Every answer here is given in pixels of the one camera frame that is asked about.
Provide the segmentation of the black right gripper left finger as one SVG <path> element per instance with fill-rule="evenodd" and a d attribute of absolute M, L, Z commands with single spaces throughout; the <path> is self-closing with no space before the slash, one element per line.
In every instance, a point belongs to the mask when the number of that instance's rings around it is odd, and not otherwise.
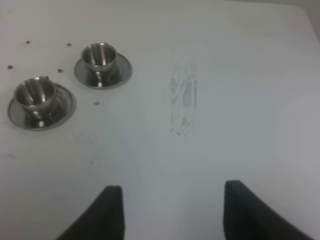
<path fill-rule="evenodd" d="M 123 240 L 125 214 L 120 186 L 107 186 L 59 240 Z"/>

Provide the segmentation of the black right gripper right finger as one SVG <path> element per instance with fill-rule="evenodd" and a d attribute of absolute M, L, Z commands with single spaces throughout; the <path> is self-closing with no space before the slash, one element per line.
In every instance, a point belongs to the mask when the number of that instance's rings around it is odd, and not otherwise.
<path fill-rule="evenodd" d="M 239 180 L 224 185 L 223 230 L 227 240 L 310 240 Z"/>

